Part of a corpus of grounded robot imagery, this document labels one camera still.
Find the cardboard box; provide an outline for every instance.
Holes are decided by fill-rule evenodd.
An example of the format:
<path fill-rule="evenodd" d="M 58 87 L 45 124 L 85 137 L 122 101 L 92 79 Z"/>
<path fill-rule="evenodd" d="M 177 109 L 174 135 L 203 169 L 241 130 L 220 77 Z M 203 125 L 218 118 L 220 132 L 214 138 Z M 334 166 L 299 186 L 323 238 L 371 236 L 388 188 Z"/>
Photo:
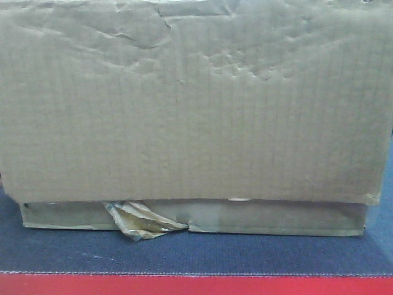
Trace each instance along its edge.
<path fill-rule="evenodd" d="M 249 221 L 269 234 L 324 235 L 314 213 L 334 204 L 332 216 L 358 208 L 359 234 L 364 205 L 378 204 L 392 127 L 392 8 L 0 0 L 5 189 L 42 208 L 103 201 L 117 225 L 127 207 L 187 227 L 181 212 L 214 204 L 207 220 L 219 208 L 229 215 L 220 227 L 211 221 L 212 231 L 247 232 L 231 215 L 260 216 L 271 205 L 272 216 L 288 215 L 276 232 L 265 219 Z M 308 226 L 293 223 L 297 206 L 313 216 Z M 39 224 L 26 208 L 25 223 Z M 341 214 L 337 235 L 353 217 Z"/>

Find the red surface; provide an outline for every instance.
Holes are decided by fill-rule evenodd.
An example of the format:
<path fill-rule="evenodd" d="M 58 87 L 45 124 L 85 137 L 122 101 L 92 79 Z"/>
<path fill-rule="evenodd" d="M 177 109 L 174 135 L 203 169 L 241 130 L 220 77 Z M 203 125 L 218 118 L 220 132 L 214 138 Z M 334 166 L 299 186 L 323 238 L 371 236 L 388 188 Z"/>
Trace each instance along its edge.
<path fill-rule="evenodd" d="M 1 274 L 3 295 L 392 295 L 393 277 L 183 277 Z"/>

